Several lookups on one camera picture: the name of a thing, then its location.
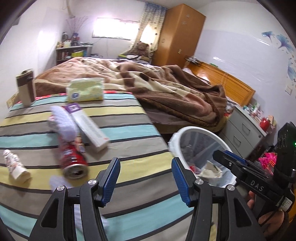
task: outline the curtain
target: curtain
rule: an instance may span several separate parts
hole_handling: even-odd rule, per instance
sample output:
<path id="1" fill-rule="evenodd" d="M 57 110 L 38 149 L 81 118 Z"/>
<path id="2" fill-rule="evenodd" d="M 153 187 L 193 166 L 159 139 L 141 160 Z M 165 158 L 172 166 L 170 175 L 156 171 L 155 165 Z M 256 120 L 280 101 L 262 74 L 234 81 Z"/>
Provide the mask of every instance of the curtain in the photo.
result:
<path id="1" fill-rule="evenodd" d="M 155 52 L 166 11 L 166 7 L 146 2 L 136 39 L 130 49 L 122 53 L 122 55 L 132 52 L 140 41 L 149 44 L 149 54 Z"/>

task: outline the trash can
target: trash can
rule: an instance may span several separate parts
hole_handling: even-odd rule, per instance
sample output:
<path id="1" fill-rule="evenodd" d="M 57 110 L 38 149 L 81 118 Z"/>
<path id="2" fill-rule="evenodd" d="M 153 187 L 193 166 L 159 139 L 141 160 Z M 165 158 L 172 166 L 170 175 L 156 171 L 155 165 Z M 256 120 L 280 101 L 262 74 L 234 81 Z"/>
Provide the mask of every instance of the trash can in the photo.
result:
<path id="1" fill-rule="evenodd" d="M 210 185 L 224 188 L 228 184 L 236 184 L 236 176 L 228 168 L 213 159 L 213 153 L 216 150 L 231 151 L 229 146 L 214 133 L 200 127 L 184 127 L 173 134 L 168 146 L 174 156 L 180 158 L 184 167 L 188 170 L 192 170 L 189 167 L 192 164 L 200 170 L 208 168 L 211 163 L 218 167 L 217 170 L 220 169 L 222 175 L 206 179 Z"/>

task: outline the hand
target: hand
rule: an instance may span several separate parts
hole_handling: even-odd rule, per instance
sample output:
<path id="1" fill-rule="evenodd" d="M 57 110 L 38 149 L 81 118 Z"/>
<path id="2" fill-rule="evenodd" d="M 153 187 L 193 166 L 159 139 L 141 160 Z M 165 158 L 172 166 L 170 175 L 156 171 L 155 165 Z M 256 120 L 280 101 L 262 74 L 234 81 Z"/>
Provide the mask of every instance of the hand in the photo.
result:
<path id="1" fill-rule="evenodd" d="M 253 192 L 249 192 L 249 198 L 250 200 L 247 202 L 247 205 L 250 209 L 254 208 L 255 204 L 255 194 Z M 272 212 L 269 212 L 267 214 L 264 214 L 262 217 L 259 218 L 258 223 L 262 224 L 265 222 L 266 219 L 269 218 L 269 216 L 272 214 Z M 266 222 L 267 228 L 264 230 L 263 234 L 265 237 L 273 235 L 282 225 L 284 221 L 284 212 L 283 211 L 277 211 L 274 216 Z"/>
<path id="2" fill-rule="evenodd" d="M 273 212 L 269 212 L 267 214 L 264 214 L 262 217 L 259 218 L 258 223 L 262 224 L 263 222 L 265 222 L 265 220 L 268 219 L 272 213 Z M 285 217 L 285 214 L 283 211 L 277 211 L 272 216 L 272 218 L 266 222 L 266 225 L 268 225 L 268 226 L 263 232 L 264 236 L 268 237 L 270 235 L 275 234 L 275 232 L 278 231 L 278 229 L 283 224 L 284 217 Z"/>

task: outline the shelf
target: shelf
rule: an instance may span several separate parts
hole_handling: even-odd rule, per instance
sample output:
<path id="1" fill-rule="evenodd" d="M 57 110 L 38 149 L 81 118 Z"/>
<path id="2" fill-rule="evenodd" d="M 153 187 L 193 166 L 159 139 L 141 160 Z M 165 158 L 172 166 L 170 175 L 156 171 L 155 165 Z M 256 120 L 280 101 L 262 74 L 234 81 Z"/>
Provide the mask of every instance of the shelf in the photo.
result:
<path id="1" fill-rule="evenodd" d="M 63 48 L 58 48 L 56 50 L 63 50 L 63 49 L 75 49 L 75 48 L 88 48 L 92 47 L 92 45 L 83 45 L 83 46 L 71 46 L 71 47 L 63 47 Z"/>
<path id="2" fill-rule="evenodd" d="M 68 59 L 57 59 L 57 62 L 67 61 L 69 59 L 71 59 L 71 58 L 68 58 Z"/>

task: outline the screw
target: screw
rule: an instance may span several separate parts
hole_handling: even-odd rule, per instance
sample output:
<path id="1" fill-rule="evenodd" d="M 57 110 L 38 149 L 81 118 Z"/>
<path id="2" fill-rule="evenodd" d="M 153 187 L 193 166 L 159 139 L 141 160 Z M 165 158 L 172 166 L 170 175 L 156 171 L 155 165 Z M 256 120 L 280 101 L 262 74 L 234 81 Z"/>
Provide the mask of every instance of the screw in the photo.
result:
<path id="1" fill-rule="evenodd" d="M 196 183 L 197 185 L 202 185 L 202 184 L 203 184 L 203 180 L 202 180 L 202 179 L 196 179 L 196 180 L 195 180 L 195 183 Z"/>
<path id="2" fill-rule="evenodd" d="M 65 189 L 65 186 L 63 186 L 63 185 L 57 187 L 58 191 L 63 191 L 64 189 Z"/>
<path id="3" fill-rule="evenodd" d="M 228 186 L 227 186 L 227 189 L 228 189 L 229 191 L 234 191 L 234 190 L 235 190 L 235 187 L 234 187 L 233 185 L 228 185 Z"/>
<path id="4" fill-rule="evenodd" d="M 89 184 L 89 185 L 95 185 L 96 182 L 97 182 L 96 179 L 90 179 L 90 180 L 88 181 L 88 184 Z"/>

